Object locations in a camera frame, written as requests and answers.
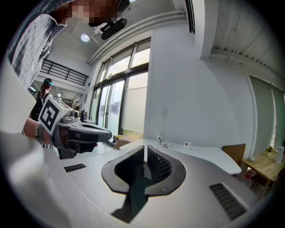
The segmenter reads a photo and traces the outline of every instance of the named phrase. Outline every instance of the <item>ceiling light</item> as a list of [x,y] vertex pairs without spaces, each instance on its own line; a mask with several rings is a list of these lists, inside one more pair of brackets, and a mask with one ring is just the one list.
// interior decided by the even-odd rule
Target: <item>ceiling light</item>
[[81,35],[81,40],[83,41],[83,42],[88,42],[89,41],[89,36],[87,35],[87,34],[82,34]]
[[30,89],[31,89],[32,91],[36,92],[36,90],[34,89],[34,87],[30,87]]

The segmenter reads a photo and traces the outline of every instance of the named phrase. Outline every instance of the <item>woman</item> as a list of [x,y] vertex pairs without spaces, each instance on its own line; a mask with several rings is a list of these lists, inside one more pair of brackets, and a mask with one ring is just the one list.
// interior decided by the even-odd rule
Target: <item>woman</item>
[[49,95],[52,85],[53,83],[50,78],[45,79],[43,84],[41,85],[40,91],[34,95],[34,98],[36,99],[37,102],[31,112],[31,118],[33,120],[38,121],[39,115],[41,113],[41,109],[44,105],[46,97]]

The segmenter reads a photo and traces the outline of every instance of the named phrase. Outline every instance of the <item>plaid shirt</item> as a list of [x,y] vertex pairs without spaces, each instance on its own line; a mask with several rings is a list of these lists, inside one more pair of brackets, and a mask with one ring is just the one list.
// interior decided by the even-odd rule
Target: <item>plaid shirt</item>
[[41,70],[53,38],[65,27],[48,14],[74,0],[42,0],[14,36],[8,57],[23,85],[28,88]]

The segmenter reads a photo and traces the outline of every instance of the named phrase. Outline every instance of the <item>potted plant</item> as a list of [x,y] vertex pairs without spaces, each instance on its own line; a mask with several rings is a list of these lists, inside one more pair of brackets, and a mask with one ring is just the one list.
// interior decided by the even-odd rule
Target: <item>potted plant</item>
[[266,156],[271,156],[272,152],[274,152],[274,149],[272,148],[272,146],[268,147],[265,151],[265,155]]

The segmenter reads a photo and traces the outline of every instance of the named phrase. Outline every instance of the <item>small cup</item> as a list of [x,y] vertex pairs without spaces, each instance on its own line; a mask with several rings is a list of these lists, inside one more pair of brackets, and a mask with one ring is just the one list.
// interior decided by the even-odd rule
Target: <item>small cup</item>
[[193,146],[193,144],[190,141],[184,141],[184,146],[185,148],[189,149],[190,147]]

